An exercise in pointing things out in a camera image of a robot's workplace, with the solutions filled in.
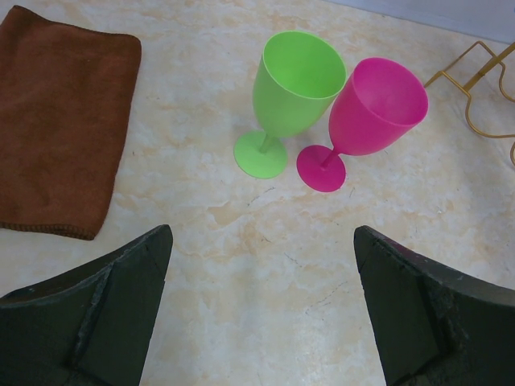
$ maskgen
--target wine glass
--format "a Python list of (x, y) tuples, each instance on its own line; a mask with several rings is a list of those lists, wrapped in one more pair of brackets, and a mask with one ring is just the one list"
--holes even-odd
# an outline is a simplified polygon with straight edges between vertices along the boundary
[(383, 150), (420, 123), (429, 109), (426, 90), (407, 68), (385, 58), (362, 60), (329, 116), (333, 149), (313, 145), (297, 157), (301, 179), (317, 191), (339, 189), (346, 176), (339, 154)]
[(253, 87), (253, 109), (264, 131), (238, 138), (234, 158), (248, 175), (271, 179), (288, 157), (280, 137), (317, 122), (344, 87), (347, 72), (338, 52), (318, 36), (284, 31), (265, 45)]

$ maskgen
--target marble floor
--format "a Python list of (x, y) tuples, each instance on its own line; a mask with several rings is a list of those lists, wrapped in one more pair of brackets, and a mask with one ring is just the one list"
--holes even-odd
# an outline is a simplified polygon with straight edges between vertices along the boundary
[[(335, 193), (310, 190), (295, 169), (304, 146), (329, 145), (327, 114), (284, 141), (290, 160), (276, 179), (252, 179), (233, 160), (237, 137), (258, 127), (251, 90), (273, 33), (311, 31), (349, 70), (386, 56), (421, 80), (474, 38), (321, 0), (3, 0), (0, 17), (15, 3), (142, 41), (126, 148), (98, 237), (0, 230), (4, 294), (171, 225), (175, 244), (142, 385), (383, 385), (352, 249), (362, 224), (515, 288), (512, 142), (472, 134), (464, 96), (445, 80), (428, 89), (421, 125), (378, 154), (344, 158), (348, 181)], [(466, 80), (487, 58), (478, 49), (454, 73)], [(515, 59), (507, 64), (515, 93)], [(498, 75), (474, 88), (472, 116), (492, 133), (515, 132)]]

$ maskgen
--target brown towel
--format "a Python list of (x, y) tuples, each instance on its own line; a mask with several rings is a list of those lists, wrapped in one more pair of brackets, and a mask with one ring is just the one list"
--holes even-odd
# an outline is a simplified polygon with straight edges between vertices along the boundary
[(15, 6), (0, 24), (0, 227), (92, 240), (125, 145), (141, 44)]

